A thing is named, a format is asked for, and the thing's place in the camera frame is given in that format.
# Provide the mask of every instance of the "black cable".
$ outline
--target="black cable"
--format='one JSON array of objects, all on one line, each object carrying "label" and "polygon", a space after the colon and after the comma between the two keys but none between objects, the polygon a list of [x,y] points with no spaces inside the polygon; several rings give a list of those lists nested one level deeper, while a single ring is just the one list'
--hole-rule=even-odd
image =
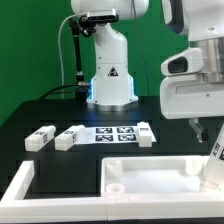
[{"label": "black cable", "polygon": [[43,96],[41,96],[39,98],[39,100],[44,100],[47,96],[51,95],[52,93],[54,93],[55,91],[57,90],[62,90],[62,89],[67,89],[67,88],[71,88],[71,87],[77,87],[78,84],[68,84],[68,85],[64,85],[64,86],[59,86],[59,87],[56,87],[54,89],[51,89],[50,91],[48,91],[47,93],[45,93]]},{"label": "black cable", "polygon": [[148,75],[148,70],[147,70],[147,66],[146,66],[145,54],[144,54],[142,43],[141,43],[140,29],[139,29],[137,13],[136,13],[136,7],[135,7],[135,0],[132,0],[132,5],[133,5],[134,15],[135,15],[135,23],[136,23],[137,35],[138,35],[138,44],[139,44],[139,48],[140,48],[140,51],[141,51],[143,65],[144,65],[144,70],[145,70],[147,92],[148,92],[148,95],[150,95],[149,94],[149,80],[148,80],[148,76],[149,75]]}]

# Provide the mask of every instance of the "cable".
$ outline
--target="cable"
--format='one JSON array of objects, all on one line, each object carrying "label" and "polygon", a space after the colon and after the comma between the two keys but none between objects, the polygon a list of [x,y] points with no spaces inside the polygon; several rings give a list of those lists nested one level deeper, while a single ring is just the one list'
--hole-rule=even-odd
[{"label": "cable", "polygon": [[57,90],[61,90],[61,89],[67,89],[67,88],[71,88],[71,87],[77,87],[78,84],[69,84],[69,85],[64,85],[64,86],[59,86],[59,87],[56,87],[54,89],[51,89],[50,91],[48,91],[47,93],[45,93],[43,96],[41,96],[39,98],[39,100],[44,100],[48,95],[51,95],[53,94],[55,91]]},{"label": "cable", "polygon": [[60,65],[61,65],[61,85],[64,86],[64,80],[65,80],[65,72],[64,72],[64,63],[63,63],[63,57],[62,57],[62,50],[61,50],[61,33],[63,30],[63,27],[65,25],[65,23],[69,20],[72,19],[74,17],[77,16],[83,16],[86,15],[86,13],[80,13],[80,14],[76,14],[76,15],[71,15],[68,16],[67,18],[64,19],[64,21],[62,22],[59,32],[58,32],[58,49],[59,49],[59,57],[60,57]]},{"label": "cable", "polygon": [[141,43],[140,29],[139,29],[137,13],[136,13],[136,7],[135,7],[135,0],[132,0],[132,5],[133,5],[133,10],[134,10],[134,15],[135,15],[135,23],[136,23],[136,29],[137,29],[137,35],[138,35],[138,44],[139,44],[139,48],[140,48],[140,51],[141,51],[142,61],[143,61],[144,70],[145,70],[147,92],[148,92],[148,95],[150,95],[149,94],[149,81],[148,81],[148,76],[149,76],[148,74],[149,73],[148,73],[148,70],[147,70],[145,54],[144,54],[142,43]]}]

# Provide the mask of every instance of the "black panel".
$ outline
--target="black panel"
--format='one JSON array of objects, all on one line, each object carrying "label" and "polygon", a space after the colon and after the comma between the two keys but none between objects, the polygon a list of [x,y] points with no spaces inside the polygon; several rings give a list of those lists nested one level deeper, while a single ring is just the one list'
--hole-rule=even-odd
[{"label": "black panel", "polygon": [[169,0],[172,8],[172,21],[166,24],[170,30],[179,34],[184,30],[184,12],[182,0]]},{"label": "black panel", "polygon": [[185,57],[177,58],[168,64],[168,71],[171,74],[184,73],[188,71],[188,61]]}]

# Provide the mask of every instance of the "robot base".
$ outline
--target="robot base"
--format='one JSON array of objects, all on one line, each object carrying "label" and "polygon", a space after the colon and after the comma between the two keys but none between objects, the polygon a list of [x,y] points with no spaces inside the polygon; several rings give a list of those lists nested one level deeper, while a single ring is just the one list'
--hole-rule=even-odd
[{"label": "robot base", "polygon": [[89,109],[100,110],[100,111],[105,111],[105,112],[125,111],[125,110],[129,110],[132,108],[136,108],[138,106],[138,100],[132,101],[125,105],[100,105],[97,103],[88,102],[88,100],[87,100],[87,103],[88,103],[87,105],[88,105]]}]

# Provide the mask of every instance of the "white block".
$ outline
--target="white block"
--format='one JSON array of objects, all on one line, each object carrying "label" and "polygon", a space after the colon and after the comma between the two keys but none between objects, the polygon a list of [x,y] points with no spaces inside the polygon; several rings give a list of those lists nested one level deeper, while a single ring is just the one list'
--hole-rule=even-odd
[{"label": "white block", "polygon": [[56,128],[54,126],[43,126],[25,139],[26,151],[38,152],[49,141],[54,138]]},{"label": "white block", "polygon": [[152,130],[148,123],[137,124],[139,135],[139,147],[152,147]]},{"label": "white block", "polygon": [[70,127],[55,138],[55,149],[60,151],[69,150],[76,141],[83,137],[84,131],[85,127],[83,125]]}]

